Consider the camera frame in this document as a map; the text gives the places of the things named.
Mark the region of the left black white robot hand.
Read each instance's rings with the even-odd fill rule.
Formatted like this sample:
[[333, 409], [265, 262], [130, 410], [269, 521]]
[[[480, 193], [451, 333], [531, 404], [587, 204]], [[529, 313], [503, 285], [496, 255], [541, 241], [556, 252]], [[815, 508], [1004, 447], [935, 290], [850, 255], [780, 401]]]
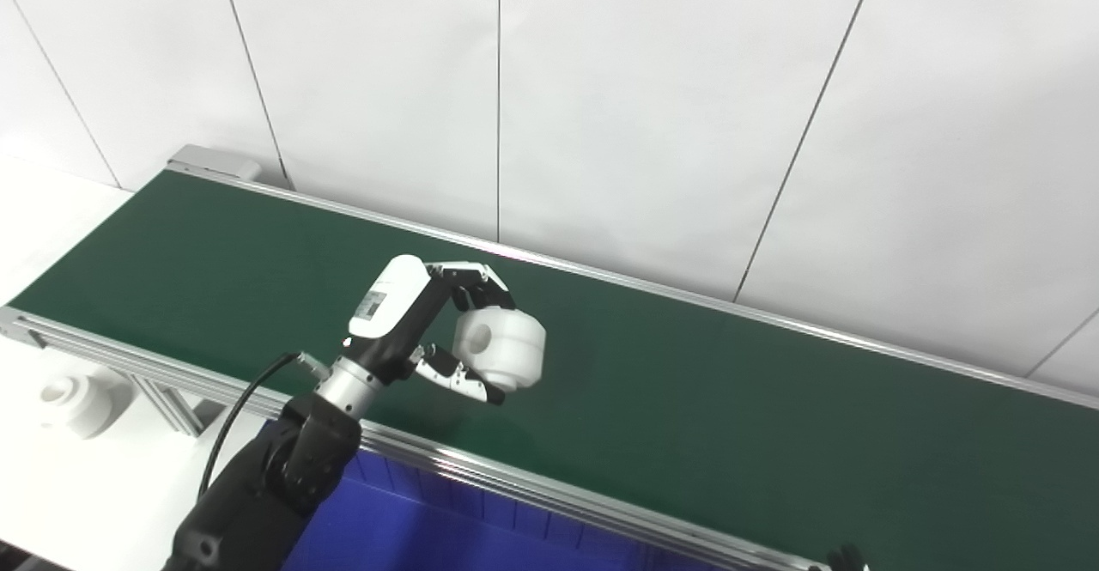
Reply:
[[506, 391], [471, 365], [435, 344], [421, 343], [443, 307], [460, 312], [514, 310], [506, 282], [486, 264], [425, 264], [411, 254], [395, 257], [373, 282], [347, 325], [337, 360], [343, 370], [377, 390], [413, 373], [490, 405], [506, 402]]

